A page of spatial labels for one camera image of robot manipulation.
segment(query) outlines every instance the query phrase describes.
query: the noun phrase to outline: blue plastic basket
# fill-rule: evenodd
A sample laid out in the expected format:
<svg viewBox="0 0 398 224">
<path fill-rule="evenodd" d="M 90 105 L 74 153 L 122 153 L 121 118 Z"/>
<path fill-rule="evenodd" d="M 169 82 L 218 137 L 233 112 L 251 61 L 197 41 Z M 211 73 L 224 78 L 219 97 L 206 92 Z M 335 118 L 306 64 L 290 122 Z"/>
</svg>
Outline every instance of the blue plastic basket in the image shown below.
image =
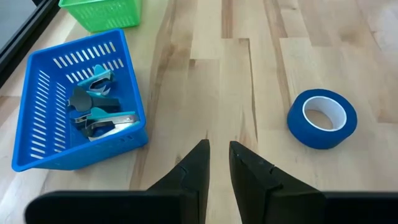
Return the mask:
<svg viewBox="0 0 398 224">
<path fill-rule="evenodd" d="M 67 99 L 78 82 L 102 65 L 114 71 L 121 111 L 135 111 L 141 122 L 90 142 L 72 126 Z M 12 168 L 75 170 L 148 142 L 136 76 L 121 29 L 34 52 L 26 68 Z"/>
</svg>

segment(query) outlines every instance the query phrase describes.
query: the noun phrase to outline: plastic basket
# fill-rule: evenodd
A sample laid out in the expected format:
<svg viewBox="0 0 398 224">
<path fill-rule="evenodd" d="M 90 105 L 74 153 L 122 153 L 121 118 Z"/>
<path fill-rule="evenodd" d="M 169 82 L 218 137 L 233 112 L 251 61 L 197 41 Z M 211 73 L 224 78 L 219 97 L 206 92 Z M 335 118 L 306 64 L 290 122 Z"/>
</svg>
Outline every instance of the plastic basket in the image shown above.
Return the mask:
<svg viewBox="0 0 398 224">
<path fill-rule="evenodd" d="M 78 82 L 102 65 L 114 72 L 121 111 L 135 111 L 140 123 L 90 142 L 70 122 L 67 99 Z M 34 52 L 30 55 L 19 110 L 12 168 L 75 170 L 141 147 L 148 142 L 145 114 L 121 29 Z"/>
<path fill-rule="evenodd" d="M 61 0 L 59 6 L 88 31 L 137 26 L 142 0 Z"/>
</svg>

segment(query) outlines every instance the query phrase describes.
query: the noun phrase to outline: wood grain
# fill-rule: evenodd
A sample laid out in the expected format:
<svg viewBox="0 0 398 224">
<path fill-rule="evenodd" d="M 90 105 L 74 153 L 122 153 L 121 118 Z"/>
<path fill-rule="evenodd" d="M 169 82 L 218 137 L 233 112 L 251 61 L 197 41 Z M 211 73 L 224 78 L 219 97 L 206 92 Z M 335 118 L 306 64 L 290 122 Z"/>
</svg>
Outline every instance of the wood grain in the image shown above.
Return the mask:
<svg viewBox="0 0 398 224">
<path fill-rule="evenodd" d="M 144 190 L 204 138 L 207 223 L 241 223 L 230 140 L 321 190 L 398 190 L 398 1 L 146 0 L 142 24 L 124 33 L 149 143 L 82 170 L 12 171 L 26 57 L 0 89 L 0 223 L 23 223 L 29 201 L 54 190 Z M 88 35 L 61 10 L 30 52 Z M 334 149 L 310 149 L 287 129 L 310 88 L 357 111 L 357 130 Z"/>
</svg>

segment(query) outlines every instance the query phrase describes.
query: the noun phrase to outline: tape roll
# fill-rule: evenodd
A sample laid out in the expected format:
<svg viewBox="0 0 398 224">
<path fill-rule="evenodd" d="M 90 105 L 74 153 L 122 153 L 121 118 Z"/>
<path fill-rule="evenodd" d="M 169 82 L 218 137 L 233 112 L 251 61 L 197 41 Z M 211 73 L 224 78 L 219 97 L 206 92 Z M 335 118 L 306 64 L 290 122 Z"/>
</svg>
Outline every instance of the tape roll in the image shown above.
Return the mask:
<svg viewBox="0 0 398 224">
<path fill-rule="evenodd" d="M 333 124 L 324 129 L 313 124 L 305 114 L 316 110 Z M 290 132 L 304 145 L 314 149 L 330 149 L 354 133 L 357 125 L 354 107 L 341 95 L 330 90 L 307 90 L 299 94 L 287 115 Z"/>
</svg>

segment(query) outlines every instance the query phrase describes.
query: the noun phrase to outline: white tape core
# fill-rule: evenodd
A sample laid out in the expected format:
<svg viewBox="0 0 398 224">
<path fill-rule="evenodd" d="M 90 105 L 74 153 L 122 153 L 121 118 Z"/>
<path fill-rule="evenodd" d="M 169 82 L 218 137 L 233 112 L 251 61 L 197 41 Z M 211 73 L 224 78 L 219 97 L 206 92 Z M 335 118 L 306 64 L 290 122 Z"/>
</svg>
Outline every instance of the white tape core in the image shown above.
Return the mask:
<svg viewBox="0 0 398 224">
<path fill-rule="evenodd" d="M 322 112 L 326 115 L 332 125 L 332 129 L 325 129 L 317 126 L 316 124 L 312 123 L 305 114 L 306 110 L 315 110 Z M 325 97 L 325 96 L 313 96 L 307 99 L 303 104 L 303 115 L 304 118 L 310 123 L 312 126 L 322 130 L 322 131 L 337 131 L 340 130 L 347 122 L 347 114 L 344 108 L 337 103 L 335 100 Z"/>
</svg>

